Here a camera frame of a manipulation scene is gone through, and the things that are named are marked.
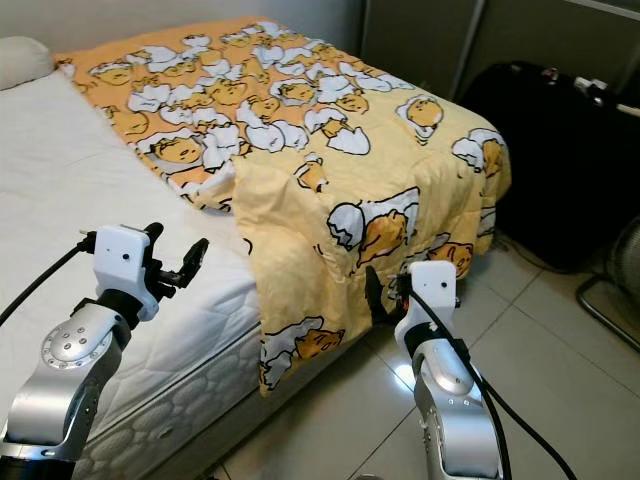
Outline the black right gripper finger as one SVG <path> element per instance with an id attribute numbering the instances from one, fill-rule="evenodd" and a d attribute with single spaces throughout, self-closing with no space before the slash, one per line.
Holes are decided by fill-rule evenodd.
<path id="1" fill-rule="evenodd" d="M 383 294 L 383 283 L 379 278 L 376 270 L 371 265 L 366 265 L 364 269 L 365 273 L 365 300 L 367 301 L 367 308 L 369 308 L 371 323 L 381 324 L 387 320 L 387 310 L 381 302 L 381 294 Z"/>

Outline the yellow cartoon print blanket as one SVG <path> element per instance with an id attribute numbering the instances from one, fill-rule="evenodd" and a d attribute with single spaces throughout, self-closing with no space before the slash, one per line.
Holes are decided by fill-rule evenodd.
<path id="1" fill-rule="evenodd" d="M 474 111 L 262 17 L 56 52 L 180 200 L 236 221 L 259 291 L 259 388 L 372 325 L 366 275 L 466 276 L 489 250 L 509 150 Z"/>

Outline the white quilted mattress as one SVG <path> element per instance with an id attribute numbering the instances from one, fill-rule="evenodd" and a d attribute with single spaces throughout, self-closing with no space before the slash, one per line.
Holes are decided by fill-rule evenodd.
<path id="1" fill-rule="evenodd" d="M 346 480 L 334 468 L 284 465 L 285 451 L 305 440 L 285 433 L 284 413 L 361 369 L 371 358 L 364 344 L 260 396 L 259 292 L 232 216 L 180 200 L 58 73 L 1 92 L 0 141 L 3 302 L 102 225 L 159 221 L 157 256 L 168 266 L 197 239 L 211 243 L 191 287 L 134 330 L 74 480 L 188 479 L 251 436 L 262 444 L 262 480 Z"/>

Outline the white pillow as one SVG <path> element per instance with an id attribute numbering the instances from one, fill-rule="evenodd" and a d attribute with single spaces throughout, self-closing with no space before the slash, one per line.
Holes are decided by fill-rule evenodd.
<path id="1" fill-rule="evenodd" d="M 54 70 L 49 47 L 36 38 L 0 38 L 0 90 L 44 78 Z"/>

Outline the grey panel cabinet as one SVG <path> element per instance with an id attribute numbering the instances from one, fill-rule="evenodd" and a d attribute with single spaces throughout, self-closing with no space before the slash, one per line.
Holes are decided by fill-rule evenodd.
<path id="1" fill-rule="evenodd" d="M 448 99 L 506 61 L 640 96 L 640 0 L 366 0 L 358 55 Z"/>

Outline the white luggage tag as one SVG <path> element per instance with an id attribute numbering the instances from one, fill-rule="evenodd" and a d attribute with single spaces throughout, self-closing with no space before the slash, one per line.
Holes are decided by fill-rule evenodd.
<path id="1" fill-rule="evenodd" d="M 575 77 L 573 78 L 573 87 L 575 87 L 582 96 L 594 101 L 595 104 L 602 104 L 609 96 L 608 83 L 600 81 L 600 79 Z"/>

